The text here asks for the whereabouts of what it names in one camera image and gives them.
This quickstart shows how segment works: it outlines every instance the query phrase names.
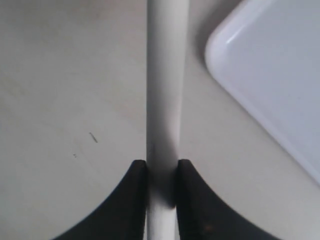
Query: black curved piece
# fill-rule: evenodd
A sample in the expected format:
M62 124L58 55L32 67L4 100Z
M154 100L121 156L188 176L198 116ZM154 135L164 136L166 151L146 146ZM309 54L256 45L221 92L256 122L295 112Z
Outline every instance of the black curved piece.
M55 240L142 240L147 200L147 165L132 162L109 197Z
M222 201L187 159L178 162L176 209L181 240L278 240Z

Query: dark mark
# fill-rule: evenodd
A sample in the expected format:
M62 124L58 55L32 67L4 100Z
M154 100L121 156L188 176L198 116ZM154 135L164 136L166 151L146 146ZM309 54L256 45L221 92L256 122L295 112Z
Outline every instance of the dark mark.
M91 132L89 132L89 134L91 135L92 139L93 139L96 143L98 143L98 141L97 141L97 139L95 138L95 136L94 136Z

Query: white plastic tray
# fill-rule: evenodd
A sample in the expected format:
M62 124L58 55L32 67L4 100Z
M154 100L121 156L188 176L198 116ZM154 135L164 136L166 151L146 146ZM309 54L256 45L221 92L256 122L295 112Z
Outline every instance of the white plastic tray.
M212 76L320 183L320 1L246 0L213 32Z

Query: white pole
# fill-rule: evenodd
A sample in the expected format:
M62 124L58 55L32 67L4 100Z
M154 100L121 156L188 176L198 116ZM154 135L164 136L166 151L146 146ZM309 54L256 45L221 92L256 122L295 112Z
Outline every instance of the white pole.
M189 0L147 1L147 239L174 240Z

